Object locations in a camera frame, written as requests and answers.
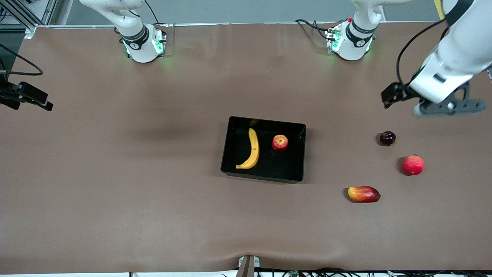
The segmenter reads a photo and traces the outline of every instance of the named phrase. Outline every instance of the red apple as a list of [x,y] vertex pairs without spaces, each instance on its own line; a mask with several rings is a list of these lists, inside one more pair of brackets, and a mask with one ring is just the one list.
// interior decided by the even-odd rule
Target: red apple
[[348,196],[357,203],[377,202],[381,197],[375,188],[369,186],[349,187]]
[[411,155],[403,161],[403,170],[410,175],[418,175],[424,170],[424,159],[417,155]]
[[284,135],[276,135],[272,141],[272,147],[277,152],[284,152],[287,149],[289,140]]

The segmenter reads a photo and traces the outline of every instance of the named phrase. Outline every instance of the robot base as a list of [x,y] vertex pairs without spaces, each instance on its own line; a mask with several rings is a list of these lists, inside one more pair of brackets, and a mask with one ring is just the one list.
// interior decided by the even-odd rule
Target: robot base
[[364,47],[355,47],[354,43],[351,42],[347,35],[345,34],[345,29],[349,22],[345,21],[341,24],[329,29],[329,31],[325,32],[325,35],[328,40],[326,40],[326,44],[328,46],[328,53],[338,54],[342,59],[348,61],[356,61],[364,56],[364,54],[369,51],[370,44],[372,42],[372,38],[369,42],[366,43]]
[[151,24],[144,24],[149,29],[149,39],[142,45],[140,50],[134,50],[126,47],[126,52],[129,59],[134,59],[139,63],[149,63],[156,58],[164,58],[164,50],[166,47],[167,35],[164,35],[162,30],[157,29]]

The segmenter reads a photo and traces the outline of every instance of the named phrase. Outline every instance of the black tray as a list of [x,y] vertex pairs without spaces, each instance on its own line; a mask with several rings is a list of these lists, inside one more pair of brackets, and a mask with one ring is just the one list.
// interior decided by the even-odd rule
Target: black tray
[[[249,128],[258,135],[260,157],[252,169],[239,170],[236,165],[242,164],[251,153]],[[272,140],[276,135],[285,135],[289,140],[285,152],[273,150]],[[231,116],[220,170],[229,176],[297,183],[304,177],[305,146],[304,124]]]

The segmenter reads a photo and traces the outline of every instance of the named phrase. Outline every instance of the banana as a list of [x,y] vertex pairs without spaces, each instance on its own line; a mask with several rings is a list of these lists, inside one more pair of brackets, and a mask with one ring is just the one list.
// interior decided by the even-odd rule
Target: banana
[[244,163],[236,165],[236,169],[250,169],[256,165],[258,158],[260,157],[260,144],[258,143],[258,136],[253,129],[248,130],[249,142],[251,142],[251,154]]

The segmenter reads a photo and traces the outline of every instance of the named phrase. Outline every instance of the metal frame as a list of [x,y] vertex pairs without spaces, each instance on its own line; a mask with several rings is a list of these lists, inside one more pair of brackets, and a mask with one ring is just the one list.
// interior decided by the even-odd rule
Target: metal frame
[[26,29],[26,34],[33,34],[38,25],[48,25],[58,0],[48,0],[43,17],[38,18],[19,0],[0,0],[0,5],[14,17],[19,24],[3,25],[4,30]]

